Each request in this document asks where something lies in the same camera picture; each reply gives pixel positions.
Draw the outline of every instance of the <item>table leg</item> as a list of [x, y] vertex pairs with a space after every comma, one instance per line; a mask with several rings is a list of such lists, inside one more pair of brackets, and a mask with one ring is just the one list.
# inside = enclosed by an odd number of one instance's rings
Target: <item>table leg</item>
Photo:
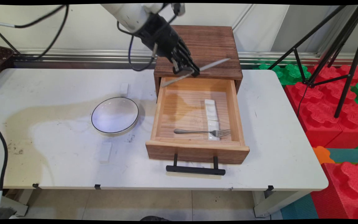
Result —
[[24, 205], [7, 197], [2, 197], [1, 207], [8, 207], [14, 209], [16, 211], [16, 216], [25, 216], [28, 209], [27, 205]]
[[33, 190], [34, 189], [20, 189], [19, 192], [14, 197], [14, 200], [24, 205], [27, 205]]
[[253, 191], [255, 217], [267, 217], [309, 193], [310, 191], [274, 191], [265, 198], [263, 191]]

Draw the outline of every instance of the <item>tripod stand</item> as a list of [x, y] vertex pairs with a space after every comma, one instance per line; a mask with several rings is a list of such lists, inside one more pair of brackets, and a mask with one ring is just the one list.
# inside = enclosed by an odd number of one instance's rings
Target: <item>tripod stand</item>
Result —
[[342, 47], [346, 43], [346, 41], [349, 38], [349, 36], [352, 34], [352, 31], [354, 30], [354, 28], [356, 27], [356, 25], [358, 23], [358, 6], [357, 6], [356, 10], [353, 12], [352, 16], [347, 21], [347, 23], [345, 24], [345, 26], [342, 28], [342, 30], [340, 31], [338, 36], [335, 38], [335, 40], [332, 43], [331, 47], [327, 50], [326, 54], [323, 56], [323, 58], [320, 61], [319, 65], [317, 66], [316, 70], [314, 70], [313, 74], [311, 75], [311, 77], [308, 80], [305, 79], [305, 75], [304, 75], [304, 72], [303, 72], [303, 69], [302, 69], [302, 66], [301, 66], [301, 61], [300, 61], [300, 58], [299, 58], [299, 55], [298, 55], [298, 52], [297, 52], [297, 48], [305, 40], [307, 40], [311, 35], [313, 35], [318, 29], [320, 29], [324, 24], [326, 24], [332, 17], [334, 17], [336, 14], [338, 14], [338, 12], [340, 12], [344, 7], [345, 6], [337, 7], [337, 9], [335, 9], [330, 15], [328, 15], [325, 19], [323, 19], [323, 21], [321, 21], [316, 27], [314, 27], [313, 30], [311, 30], [306, 36], [304, 36], [300, 41], [298, 41], [291, 49], [289, 49], [283, 56], [281, 56], [274, 64], [272, 64], [268, 68], [269, 70], [273, 69], [284, 58], [286, 58], [291, 52], [294, 52], [296, 62], [298, 64], [298, 67], [299, 67], [299, 70], [300, 70], [300, 73], [301, 73], [301, 76], [302, 76], [302, 83], [306, 84], [307, 87], [309, 86], [309, 87], [313, 88], [313, 87], [315, 87], [317, 85], [321, 85], [321, 84], [325, 84], [325, 83], [328, 83], [328, 82], [333, 82], [333, 81], [337, 81], [337, 80], [346, 78], [347, 80], [346, 80], [346, 83], [344, 85], [341, 98], [339, 99], [339, 103], [338, 103], [337, 109], [336, 109], [335, 114], [334, 114], [335, 118], [338, 118], [340, 113], [341, 113], [342, 106], [343, 106], [343, 103], [344, 103], [345, 98], [346, 98], [346, 94], [347, 94], [347, 92], [349, 90], [349, 87], [351, 85], [351, 82], [352, 82], [352, 79], [353, 79], [353, 76], [354, 76], [354, 72], [356, 70], [356, 66], [358, 64], [358, 47], [357, 47], [356, 53], [354, 55], [352, 66], [351, 66], [351, 69], [350, 69], [348, 75], [342, 75], [340, 77], [328, 79], [328, 80], [318, 82], [318, 83], [314, 83], [314, 80], [316, 79], [316, 77], [319, 74], [319, 72], [323, 69], [323, 67], [327, 64], [327, 62], [331, 58], [331, 56], [332, 56], [332, 59], [328, 63], [328, 67], [332, 66], [332, 64], [334, 63], [335, 59], [337, 58], [339, 52], [341, 51]]

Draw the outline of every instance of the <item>knife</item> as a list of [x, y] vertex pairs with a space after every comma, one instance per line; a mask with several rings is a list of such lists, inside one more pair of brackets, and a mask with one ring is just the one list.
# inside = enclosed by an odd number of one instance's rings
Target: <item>knife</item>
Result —
[[[228, 60], [230, 60], [230, 58], [225, 58], [225, 59], [222, 59], [222, 60], [219, 60], [219, 61], [212, 62], [211, 64], [205, 65], [204, 67], [200, 68], [200, 72], [202, 72], [202, 71], [204, 71], [204, 70], [206, 70], [208, 68], [212, 68], [213, 66], [219, 65], [219, 64], [221, 64], [221, 63], [223, 63], [225, 61], [228, 61]], [[172, 84], [174, 82], [177, 82], [177, 81], [179, 81], [181, 79], [187, 78], [187, 77], [191, 76], [191, 74], [193, 74], [193, 71], [190, 71], [188, 74], [182, 75], [182, 76], [180, 76], [178, 78], [175, 78], [175, 79], [172, 79], [172, 80], [170, 80], [168, 82], [164, 82], [163, 84], [161, 84], [161, 87], [168, 86], [168, 85], [170, 85], [170, 84]]]

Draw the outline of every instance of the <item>teal foam mat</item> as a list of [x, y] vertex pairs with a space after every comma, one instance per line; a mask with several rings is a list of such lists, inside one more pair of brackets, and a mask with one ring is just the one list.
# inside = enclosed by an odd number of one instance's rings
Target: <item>teal foam mat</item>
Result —
[[358, 163], [358, 149], [328, 149], [335, 163]]
[[310, 194], [301, 197], [299, 200], [281, 209], [283, 219], [316, 219], [316, 208]]

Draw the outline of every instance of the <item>wooden box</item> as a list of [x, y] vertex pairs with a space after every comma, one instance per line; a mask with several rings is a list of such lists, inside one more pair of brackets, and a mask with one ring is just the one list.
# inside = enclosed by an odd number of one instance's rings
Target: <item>wooden box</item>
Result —
[[[212, 62], [230, 58], [230, 60], [207, 69], [197, 78], [217, 78], [234, 80], [236, 92], [243, 79], [233, 30], [227, 26], [172, 26], [182, 37], [190, 50], [194, 63], [203, 67]], [[173, 74], [172, 63], [165, 57], [158, 57], [154, 69], [155, 93], [159, 94], [162, 77], [177, 77]]]
[[[164, 77], [162, 82], [172, 78]], [[241, 164], [250, 149], [244, 142], [234, 80], [185, 78], [159, 89], [150, 141], [150, 159]], [[220, 141], [208, 140], [207, 133], [175, 134], [173, 130], [208, 130], [204, 100], [215, 100], [220, 129], [231, 134]]]

